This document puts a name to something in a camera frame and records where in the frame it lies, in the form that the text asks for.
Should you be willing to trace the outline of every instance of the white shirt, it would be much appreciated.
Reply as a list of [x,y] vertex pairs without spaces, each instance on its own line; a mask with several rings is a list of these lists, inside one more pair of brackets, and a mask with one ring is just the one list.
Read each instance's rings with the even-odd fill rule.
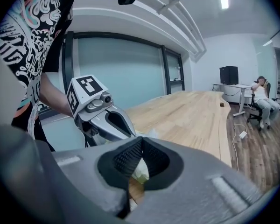
[[266,96],[266,90],[264,87],[262,87],[261,85],[254,90],[254,102],[257,103],[257,101],[259,101],[260,99],[268,99],[268,97]]

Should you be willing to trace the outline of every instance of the white plastic wrapper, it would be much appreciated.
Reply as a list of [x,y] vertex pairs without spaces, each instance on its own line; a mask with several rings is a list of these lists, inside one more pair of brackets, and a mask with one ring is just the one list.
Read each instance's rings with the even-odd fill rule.
[[[158,138],[158,133],[155,131],[155,129],[150,130],[148,134],[143,134],[136,131],[136,135],[142,137]],[[132,174],[132,177],[142,184],[149,180],[148,168],[143,159],[140,160],[137,168]]]

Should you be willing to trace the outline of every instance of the black computer tower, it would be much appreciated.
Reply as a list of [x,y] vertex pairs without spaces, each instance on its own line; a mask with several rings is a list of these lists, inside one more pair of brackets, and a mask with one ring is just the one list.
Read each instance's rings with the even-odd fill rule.
[[237,66],[221,67],[220,78],[222,84],[238,84],[238,67]]

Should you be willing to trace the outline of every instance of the wooden tabletop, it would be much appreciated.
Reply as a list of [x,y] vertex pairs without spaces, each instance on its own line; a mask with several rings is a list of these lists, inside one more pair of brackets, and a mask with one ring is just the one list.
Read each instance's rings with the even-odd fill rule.
[[[231,167],[226,121],[229,104],[223,92],[181,91],[155,98],[128,109],[135,130],[148,133],[152,128],[158,139],[208,152]],[[130,194],[137,202],[143,189],[130,182]]]

